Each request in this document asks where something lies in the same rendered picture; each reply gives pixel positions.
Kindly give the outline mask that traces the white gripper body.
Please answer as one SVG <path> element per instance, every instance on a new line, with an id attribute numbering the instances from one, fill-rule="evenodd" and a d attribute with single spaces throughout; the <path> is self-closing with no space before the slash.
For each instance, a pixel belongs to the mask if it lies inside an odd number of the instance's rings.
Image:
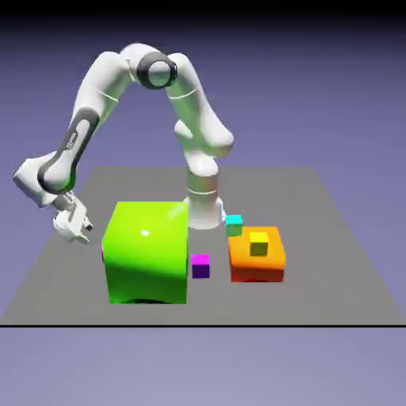
<path id="1" fill-rule="evenodd" d="M 60 211 L 53 219 L 53 226 L 62 237 L 68 242 L 80 242 L 88 244 L 90 240 L 82 233 L 82 230 L 90 224 L 87 216 L 83 213 L 75 214 L 69 220 L 70 213 L 68 211 Z"/>

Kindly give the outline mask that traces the small magenta cube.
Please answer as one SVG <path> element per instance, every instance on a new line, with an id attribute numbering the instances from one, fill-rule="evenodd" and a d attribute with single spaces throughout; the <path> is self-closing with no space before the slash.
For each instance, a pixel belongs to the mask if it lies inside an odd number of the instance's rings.
<path id="1" fill-rule="evenodd" d="M 210 275 L 209 254 L 192 254 L 192 278 L 204 279 Z"/>

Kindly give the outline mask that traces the small cyan cube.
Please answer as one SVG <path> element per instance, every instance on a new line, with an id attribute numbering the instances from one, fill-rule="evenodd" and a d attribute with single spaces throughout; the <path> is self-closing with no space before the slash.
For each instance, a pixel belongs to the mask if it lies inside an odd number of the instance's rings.
<path id="1" fill-rule="evenodd" d="M 241 215 L 227 215 L 224 229 L 226 236 L 241 236 L 243 230 L 243 218 Z"/>

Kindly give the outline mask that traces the small yellow cube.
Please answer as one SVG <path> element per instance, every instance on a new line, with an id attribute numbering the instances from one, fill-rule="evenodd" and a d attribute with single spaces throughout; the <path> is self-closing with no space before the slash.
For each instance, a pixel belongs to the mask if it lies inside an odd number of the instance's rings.
<path id="1" fill-rule="evenodd" d="M 250 232 L 250 256 L 266 257 L 269 247 L 269 236 L 266 232 Z"/>

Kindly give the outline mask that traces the large green box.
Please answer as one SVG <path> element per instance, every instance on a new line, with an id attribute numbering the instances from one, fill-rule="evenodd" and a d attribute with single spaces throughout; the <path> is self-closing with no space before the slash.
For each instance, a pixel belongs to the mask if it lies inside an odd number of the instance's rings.
<path id="1" fill-rule="evenodd" d="M 119 201 L 101 245 L 112 304 L 186 303 L 186 203 Z"/>

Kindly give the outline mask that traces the large orange box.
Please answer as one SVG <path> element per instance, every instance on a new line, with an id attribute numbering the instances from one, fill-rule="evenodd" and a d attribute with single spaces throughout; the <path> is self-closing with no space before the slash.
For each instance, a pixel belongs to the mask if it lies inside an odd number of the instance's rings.
<path id="1" fill-rule="evenodd" d="M 250 232 L 266 232 L 269 247 L 266 257 L 250 256 Z M 241 236 L 228 238 L 231 282 L 283 282 L 286 255 L 275 226 L 243 226 Z"/>

